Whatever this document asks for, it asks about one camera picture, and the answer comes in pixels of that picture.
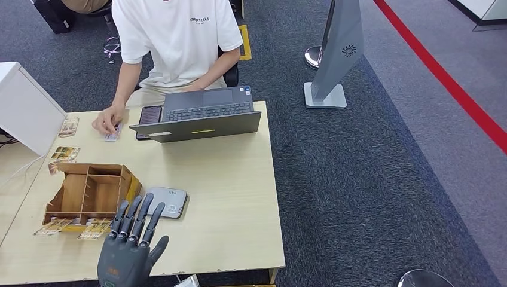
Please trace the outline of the person's right hand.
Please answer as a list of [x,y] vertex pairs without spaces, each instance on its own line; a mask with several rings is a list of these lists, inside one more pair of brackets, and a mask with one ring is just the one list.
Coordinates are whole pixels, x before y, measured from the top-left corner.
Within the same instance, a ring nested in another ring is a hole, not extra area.
[[100,111],[97,118],[92,122],[92,127],[103,135],[111,135],[116,132],[116,127],[123,120],[125,106],[113,104]]

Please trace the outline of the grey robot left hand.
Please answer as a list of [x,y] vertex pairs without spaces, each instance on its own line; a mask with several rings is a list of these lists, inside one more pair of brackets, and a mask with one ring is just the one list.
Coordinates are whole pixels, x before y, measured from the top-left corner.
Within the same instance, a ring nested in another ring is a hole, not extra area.
[[162,236],[154,248],[151,241],[165,203],[155,208],[147,226],[146,216],[153,201],[152,193],[136,196],[132,203],[124,200],[112,220],[97,263],[99,286],[142,286],[149,278],[155,263],[169,243]]

